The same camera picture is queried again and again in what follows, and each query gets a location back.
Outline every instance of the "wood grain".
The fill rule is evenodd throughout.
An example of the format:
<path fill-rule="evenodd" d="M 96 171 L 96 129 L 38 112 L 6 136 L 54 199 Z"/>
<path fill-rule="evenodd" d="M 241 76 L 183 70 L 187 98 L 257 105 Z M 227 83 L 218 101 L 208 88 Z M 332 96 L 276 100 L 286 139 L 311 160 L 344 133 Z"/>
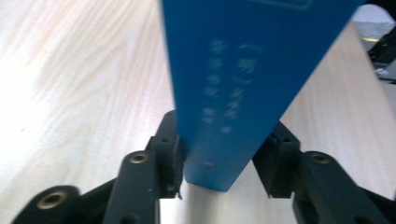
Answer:
<path fill-rule="evenodd" d="M 113 178 L 174 108 L 158 2 L 0 1 L 0 223 L 38 192 Z M 356 182 L 395 192 L 396 131 L 348 26 L 282 120 L 303 150 L 325 151 Z M 251 164 L 228 193 L 184 183 L 163 223 L 293 223 Z"/>

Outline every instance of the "light wood surface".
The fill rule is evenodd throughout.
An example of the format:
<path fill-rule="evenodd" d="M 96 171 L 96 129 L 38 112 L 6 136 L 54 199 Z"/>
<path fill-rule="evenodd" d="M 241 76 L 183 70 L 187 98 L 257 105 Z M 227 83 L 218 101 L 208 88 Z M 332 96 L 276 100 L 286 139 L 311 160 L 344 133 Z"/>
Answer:
<path fill-rule="evenodd" d="M 0 1 L 0 223 L 38 192 L 81 192 L 116 176 L 174 108 L 157 0 Z M 333 155 L 392 198 L 396 122 L 352 25 L 282 121 L 303 150 Z M 250 164 L 229 192 L 184 183 L 163 223 L 294 223 Z"/>

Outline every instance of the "wooden table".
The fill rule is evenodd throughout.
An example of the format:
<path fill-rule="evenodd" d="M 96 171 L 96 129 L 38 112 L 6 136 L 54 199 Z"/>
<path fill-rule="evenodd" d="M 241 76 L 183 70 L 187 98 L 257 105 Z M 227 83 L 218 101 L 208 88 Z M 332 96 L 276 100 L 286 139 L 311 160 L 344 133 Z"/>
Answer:
<path fill-rule="evenodd" d="M 157 0 L 0 3 L 0 223 L 39 191 L 81 192 L 116 176 L 174 108 Z M 361 186 L 392 198 L 396 122 L 352 25 L 282 121 L 303 150 L 333 155 Z M 184 183 L 163 223 L 294 223 L 252 165 L 229 192 Z"/>

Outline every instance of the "blue plastic object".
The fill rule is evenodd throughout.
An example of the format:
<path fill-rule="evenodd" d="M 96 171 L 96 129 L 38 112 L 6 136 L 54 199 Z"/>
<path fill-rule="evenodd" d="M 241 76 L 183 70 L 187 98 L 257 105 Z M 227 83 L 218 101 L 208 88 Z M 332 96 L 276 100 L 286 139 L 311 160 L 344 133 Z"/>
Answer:
<path fill-rule="evenodd" d="M 188 182 L 227 191 L 361 0 L 163 0 Z"/>

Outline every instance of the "table surface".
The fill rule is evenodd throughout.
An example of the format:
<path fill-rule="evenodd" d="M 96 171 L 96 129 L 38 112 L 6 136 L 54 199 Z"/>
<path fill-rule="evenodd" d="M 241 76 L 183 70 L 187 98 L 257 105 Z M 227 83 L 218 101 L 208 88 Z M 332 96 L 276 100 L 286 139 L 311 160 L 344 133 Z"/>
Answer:
<path fill-rule="evenodd" d="M 117 175 L 174 108 L 157 0 L 0 2 L 0 223 L 38 192 Z M 396 122 L 349 24 L 282 121 L 302 150 L 334 156 L 357 184 L 396 190 Z M 227 193 L 182 185 L 163 223 L 294 223 L 251 164 Z"/>

